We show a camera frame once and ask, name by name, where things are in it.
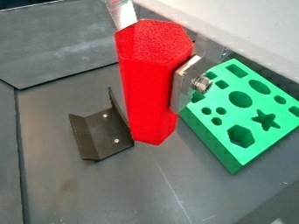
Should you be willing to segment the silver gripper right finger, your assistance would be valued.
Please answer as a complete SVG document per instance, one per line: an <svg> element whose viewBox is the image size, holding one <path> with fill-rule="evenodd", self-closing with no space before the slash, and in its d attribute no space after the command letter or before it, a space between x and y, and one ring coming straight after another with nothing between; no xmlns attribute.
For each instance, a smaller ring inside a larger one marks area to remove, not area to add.
<svg viewBox="0 0 299 224"><path fill-rule="evenodd" d="M192 93L205 94L212 85L206 71L230 54L230 50L202 35L197 35L192 56L173 69L169 108L178 114L192 100Z"/></svg>

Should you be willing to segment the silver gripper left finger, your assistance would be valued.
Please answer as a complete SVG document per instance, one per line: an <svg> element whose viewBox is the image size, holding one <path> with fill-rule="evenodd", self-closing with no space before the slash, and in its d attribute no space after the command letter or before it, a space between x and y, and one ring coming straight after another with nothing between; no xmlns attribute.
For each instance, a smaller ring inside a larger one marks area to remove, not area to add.
<svg viewBox="0 0 299 224"><path fill-rule="evenodd" d="M126 28L137 21L130 0L105 0L105 5L117 30Z"/></svg>

